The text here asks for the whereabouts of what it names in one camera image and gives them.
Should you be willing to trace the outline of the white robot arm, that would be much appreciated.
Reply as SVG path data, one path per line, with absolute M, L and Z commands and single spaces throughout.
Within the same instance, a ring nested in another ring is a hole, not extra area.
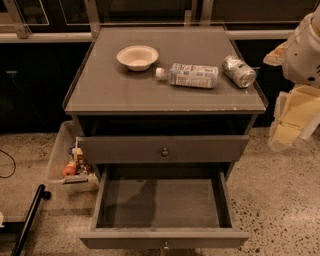
M 320 6 L 306 15 L 288 39 L 268 53 L 263 62 L 281 66 L 285 79 L 294 83 L 280 92 L 268 146 L 275 152 L 307 140 L 319 125 L 320 114 Z

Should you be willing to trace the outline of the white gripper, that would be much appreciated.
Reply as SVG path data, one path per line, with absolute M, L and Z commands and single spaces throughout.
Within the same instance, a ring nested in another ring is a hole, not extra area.
M 268 53 L 263 63 L 280 66 L 286 43 Z M 268 146 L 274 152 L 290 148 L 295 141 L 308 139 L 319 126 L 320 88 L 298 84 L 289 93 L 281 92 L 276 100 L 274 121 L 269 130 Z

